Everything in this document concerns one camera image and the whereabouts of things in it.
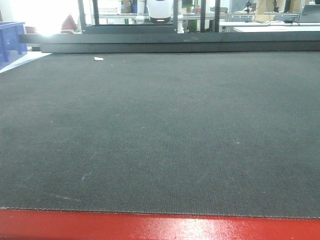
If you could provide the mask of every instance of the red frame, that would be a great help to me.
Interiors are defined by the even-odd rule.
[[[0,210],[6,240],[315,240],[320,219]]]

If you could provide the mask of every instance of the metal frame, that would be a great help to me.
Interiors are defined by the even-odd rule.
[[[201,11],[200,11],[200,32],[205,32],[205,24],[206,24],[206,6],[207,1],[201,0]]]
[[[219,28],[220,28],[220,26],[219,26],[219,23],[220,23],[220,5],[221,5],[221,2],[220,2],[220,0],[215,0],[215,8],[214,8],[214,29],[213,29],[213,31],[215,32],[215,33],[218,33],[219,32]]]
[[[84,34],[149,34],[175,33],[178,30],[178,1],[173,4],[173,22],[171,24],[110,24],[101,25],[98,0],[92,0],[94,25],[87,25],[84,1],[78,0],[81,29]]]
[[[20,42],[41,44],[44,53],[196,53],[320,51],[320,31],[191,34],[39,34]]]

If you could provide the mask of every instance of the dark gray felt surface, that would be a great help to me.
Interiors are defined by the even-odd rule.
[[[320,218],[320,53],[94,56],[0,73],[0,208]]]

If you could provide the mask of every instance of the blue plastic bin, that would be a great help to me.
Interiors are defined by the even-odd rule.
[[[19,43],[25,33],[24,22],[0,21],[0,69],[27,54],[27,45]]]

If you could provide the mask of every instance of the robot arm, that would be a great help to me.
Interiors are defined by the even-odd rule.
[[[178,1],[178,33],[183,33],[182,0],[137,0],[136,22],[145,22],[145,7],[149,12],[149,19],[154,24],[165,24],[170,22],[174,1]]]
[[[146,0],[137,1],[137,16],[136,16],[137,24],[143,24],[145,22],[145,7],[146,7]]]

